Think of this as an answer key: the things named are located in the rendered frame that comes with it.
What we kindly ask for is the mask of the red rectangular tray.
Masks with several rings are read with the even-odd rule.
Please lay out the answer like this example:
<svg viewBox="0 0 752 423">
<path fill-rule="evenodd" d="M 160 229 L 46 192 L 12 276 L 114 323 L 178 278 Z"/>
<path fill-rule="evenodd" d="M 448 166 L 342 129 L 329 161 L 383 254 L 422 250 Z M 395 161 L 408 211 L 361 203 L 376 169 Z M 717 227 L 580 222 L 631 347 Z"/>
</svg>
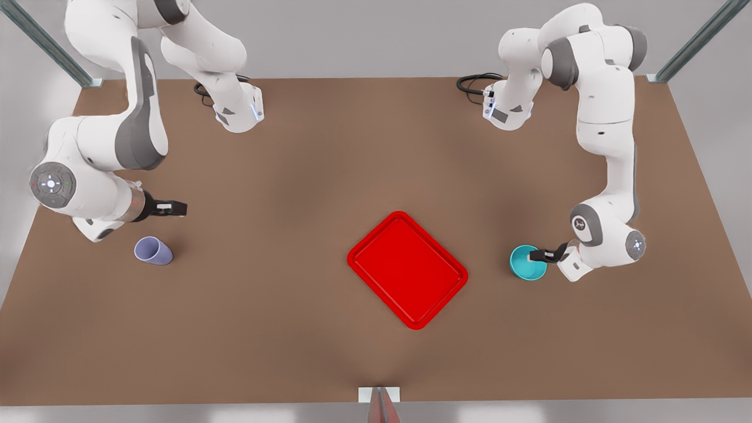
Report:
<svg viewBox="0 0 752 423">
<path fill-rule="evenodd" d="M 427 326 L 468 281 L 462 263 L 403 211 L 376 225 L 347 263 L 412 330 Z"/>
</svg>

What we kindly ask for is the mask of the lavender plastic cup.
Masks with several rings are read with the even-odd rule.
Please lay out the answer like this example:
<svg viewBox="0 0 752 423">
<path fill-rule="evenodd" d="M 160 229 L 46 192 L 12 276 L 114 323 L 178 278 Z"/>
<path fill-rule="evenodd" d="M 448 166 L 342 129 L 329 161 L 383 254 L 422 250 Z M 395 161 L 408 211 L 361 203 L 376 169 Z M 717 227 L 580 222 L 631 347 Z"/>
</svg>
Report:
<svg viewBox="0 0 752 423">
<path fill-rule="evenodd" d="M 159 266 L 168 265 L 173 260 L 173 253 L 169 246 L 153 236 L 147 236 L 137 241 L 133 252 L 137 259 Z"/>
</svg>

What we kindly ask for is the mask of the teal bowl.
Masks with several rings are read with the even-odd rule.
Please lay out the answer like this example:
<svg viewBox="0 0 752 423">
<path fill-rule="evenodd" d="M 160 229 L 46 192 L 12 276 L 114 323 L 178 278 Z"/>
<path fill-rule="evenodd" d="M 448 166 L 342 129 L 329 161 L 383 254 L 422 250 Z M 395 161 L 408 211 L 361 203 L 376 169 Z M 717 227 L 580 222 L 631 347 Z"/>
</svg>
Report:
<svg viewBox="0 0 752 423">
<path fill-rule="evenodd" d="M 520 279 L 535 281 L 542 278 L 548 268 L 548 264 L 542 261 L 530 260 L 530 253 L 537 248 L 529 244 L 521 244 L 511 252 L 509 265 L 511 271 Z"/>
</svg>

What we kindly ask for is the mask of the silver frame post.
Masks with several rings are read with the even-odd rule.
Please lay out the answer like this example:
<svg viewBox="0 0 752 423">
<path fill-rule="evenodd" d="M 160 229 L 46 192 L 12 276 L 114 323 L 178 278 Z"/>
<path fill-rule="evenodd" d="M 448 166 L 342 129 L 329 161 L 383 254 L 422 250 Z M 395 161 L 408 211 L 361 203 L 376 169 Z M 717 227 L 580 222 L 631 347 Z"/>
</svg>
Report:
<svg viewBox="0 0 752 423">
<path fill-rule="evenodd" d="M 104 80 L 92 78 L 16 0 L 0 0 L 0 11 L 82 88 L 101 88 Z"/>
<path fill-rule="evenodd" d="M 367 402 L 367 423 L 401 423 L 395 403 L 400 402 L 398 387 L 359 387 L 359 402 Z"/>
<path fill-rule="evenodd" d="M 726 0 L 658 72 L 646 75 L 647 82 L 668 83 L 749 3 L 750 0 Z"/>
</svg>

